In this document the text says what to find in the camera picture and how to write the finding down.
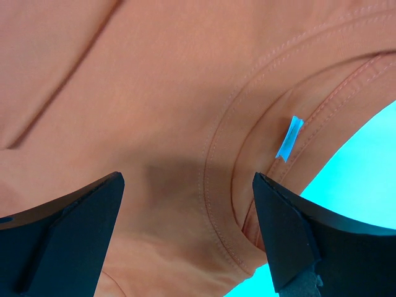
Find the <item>orange t-shirt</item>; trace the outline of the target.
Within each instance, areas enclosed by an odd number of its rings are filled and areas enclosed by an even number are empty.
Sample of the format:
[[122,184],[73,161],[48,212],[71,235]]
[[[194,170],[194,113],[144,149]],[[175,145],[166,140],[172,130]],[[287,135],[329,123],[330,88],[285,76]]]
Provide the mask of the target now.
[[302,192],[394,100],[394,1],[2,1],[1,214],[121,172],[95,295],[223,296],[254,174]]

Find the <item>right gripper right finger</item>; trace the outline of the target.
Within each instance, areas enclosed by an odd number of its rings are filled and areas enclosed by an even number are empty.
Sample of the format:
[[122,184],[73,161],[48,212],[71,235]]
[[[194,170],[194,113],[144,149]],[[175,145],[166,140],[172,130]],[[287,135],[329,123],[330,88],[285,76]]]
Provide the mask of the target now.
[[395,230],[325,209],[261,173],[252,186],[277,294],[395,295]]

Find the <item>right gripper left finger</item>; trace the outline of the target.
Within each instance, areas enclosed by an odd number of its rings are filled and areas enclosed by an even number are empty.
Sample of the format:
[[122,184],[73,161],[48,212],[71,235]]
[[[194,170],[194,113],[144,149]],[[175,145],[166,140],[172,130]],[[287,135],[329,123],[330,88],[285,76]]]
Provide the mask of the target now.
[[124,178],[114,172],[2,217],[1,296],[93,296],[123,192]]

